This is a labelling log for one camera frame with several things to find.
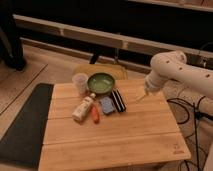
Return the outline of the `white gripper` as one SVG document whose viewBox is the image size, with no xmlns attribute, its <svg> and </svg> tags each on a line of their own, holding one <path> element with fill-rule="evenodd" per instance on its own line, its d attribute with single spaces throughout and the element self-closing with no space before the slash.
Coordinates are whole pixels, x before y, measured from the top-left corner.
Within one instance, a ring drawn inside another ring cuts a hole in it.
<svg viewBox="0 0 213 171">
<path fill-rule="evenodd" d="M 150 94 L 150 93 L 154 94 L 154 93 L 157 93 L 159 91 L 159 88 L 156 87 L 155 85 L 151 84 L 149 81 L 145 81 L 144 82 L 144 90 L 147 94 Z M 144 99 L 147 96 L 147 94 L 144 94 L 140 97 L 137 97 L 136 101 L 140 101 L 140 100 Z"/>
</svg>

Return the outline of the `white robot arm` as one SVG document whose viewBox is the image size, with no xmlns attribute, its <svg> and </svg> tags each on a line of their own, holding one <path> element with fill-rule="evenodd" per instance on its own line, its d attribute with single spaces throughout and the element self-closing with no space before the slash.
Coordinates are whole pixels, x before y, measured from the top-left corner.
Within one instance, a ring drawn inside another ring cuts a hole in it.
<svg viewBox="0 0 213 171">
<path fill-rule="evenodd" d="M 150 61 L 151 71 L 144 79 L 143 92 L 160 91 L 168 80 L 177 80 L 213 100 L 213 69 L 188 63 L 182 51 L 155 54 Z"/>
</svg>

